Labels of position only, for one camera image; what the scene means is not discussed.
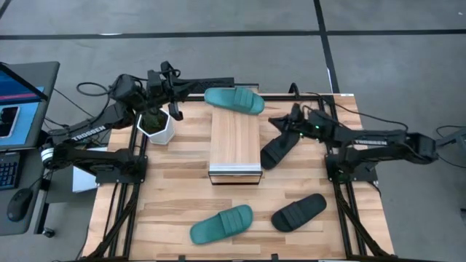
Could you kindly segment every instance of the wooden box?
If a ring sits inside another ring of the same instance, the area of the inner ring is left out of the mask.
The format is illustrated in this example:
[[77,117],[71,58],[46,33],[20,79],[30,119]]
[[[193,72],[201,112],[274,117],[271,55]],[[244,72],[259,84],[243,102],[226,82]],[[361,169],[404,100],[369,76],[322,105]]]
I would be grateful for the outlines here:
[[258,116],[214,107],[209,166],[212,184],[257,185],[261,176]]

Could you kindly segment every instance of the white pot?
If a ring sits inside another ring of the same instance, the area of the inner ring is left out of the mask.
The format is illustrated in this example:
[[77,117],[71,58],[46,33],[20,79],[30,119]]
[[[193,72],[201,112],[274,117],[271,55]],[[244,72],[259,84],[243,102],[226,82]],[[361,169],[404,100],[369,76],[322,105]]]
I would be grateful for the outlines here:
[[138,126],[137,128],[144,133],[144,135],[147,135],[151,143],[154,143],[156,145],[163,145],[166,146],[170,140],[172,140],[173,136],[175,135],[175,130],[173,129],[173,120],[172,117],[167,114],[167,112],[163,109],[160,109],[165,115],[167,115],[168,120],[167,124],[165,124],[165,128],[162,131],[156,132],[154,134],[148,134],[142,127],[141,127],[141,122],[142,122],[142,116],[139,116],[138,119]]

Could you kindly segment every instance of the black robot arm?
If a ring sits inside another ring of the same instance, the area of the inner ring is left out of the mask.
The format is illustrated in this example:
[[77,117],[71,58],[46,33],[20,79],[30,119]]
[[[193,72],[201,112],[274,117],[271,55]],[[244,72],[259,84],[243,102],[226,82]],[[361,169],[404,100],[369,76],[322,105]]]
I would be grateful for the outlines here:
[[[216,85],[225,79],[179,79],[180,71],[168,62],[160,71],[148,71],[147,79],[122,74],[109,87],[109,99],[115,103],[99,116],[84,120],[60,130],[51,130],[41,148],[42,162],[49,170],[58,170],[71,164],[95,175],[97,183],[140,183],[145,174],[146,157],[133,156],[129,149],[116,152],[83,151],[75,149],[77,142],[110,129],[122,129],[134,124],[138,114],[150,114],[169,104],[170,115],[182,120],[178,102],[184,102],[189,93],[206,82]],[[146,88],[141,80],[147,81]]]
[[[333,156],[333,160],[343,172],[354,172],[365,162],[374,166],[377,162],[405,159],[415,164],[429,164],[438,158],[435,141],[419,133],[404,130],[351,130],[324,111],[310,109],[307,118],[304,115],[296,103],[288,115],[270,118],[269,122],[282,132],[299,132],[304,137],[338,148],[338,154]],[[349,147],[353,145],[377,147],[357,150]]]

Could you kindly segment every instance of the black slide sandal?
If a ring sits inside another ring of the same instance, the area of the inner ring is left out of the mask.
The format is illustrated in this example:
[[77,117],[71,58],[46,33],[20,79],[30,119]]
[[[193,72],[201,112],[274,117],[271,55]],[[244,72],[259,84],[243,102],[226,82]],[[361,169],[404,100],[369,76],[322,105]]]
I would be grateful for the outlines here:
[[272,215],[272,225],[281,232],[291,232],[324,211],[327,202],[321,194],[312,194],[293,202]]
[[261,150],[261,166],[270,170],[277,166],[283,157],[298,143],[300,135],[297,132],[284,132],[272,139]]

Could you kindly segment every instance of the concrete floor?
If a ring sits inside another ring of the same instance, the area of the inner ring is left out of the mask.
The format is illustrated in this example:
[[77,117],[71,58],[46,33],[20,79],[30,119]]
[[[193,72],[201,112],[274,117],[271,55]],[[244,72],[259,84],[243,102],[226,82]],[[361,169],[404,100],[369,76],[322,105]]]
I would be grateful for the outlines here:
[[[329,31],[466,28],[463,0],[321,2]],[[241,30],[318,30],[318,24],[314,5],[306,0],[12,0],[0,20],[0,35]],[[340,91],[355,93],[360,111],[405,122],[410,131],[433,137],[437,126],[466,124],[465,35],[329,36],[329,42]],[[104,100],[81,96],[77,83],[107,85],[121,73],[144,76],[164,60],[186,78],[234,76],[237,82],[258,82],[263,92],[287,91],[291,82],[301,91],[331,91],[319,36],[12,40],[0,41],[0,60],[59,61],[55,88],[94,114]],[[69,124],[86,117],[58,94],[47,115]],[[363,125],[398,128],[367,118]],[[464,153],[454,146],[440,153],[466,165]],[[464,261],[460,208],[466,208],[466,170],[441,161],[428,166],[398,161],[381,163],[377,171],[397,255]],[[57,236],[47,239],[30,230],[0,237],[2,258],[74,259],[92,205],[52,205],[46,226]]]

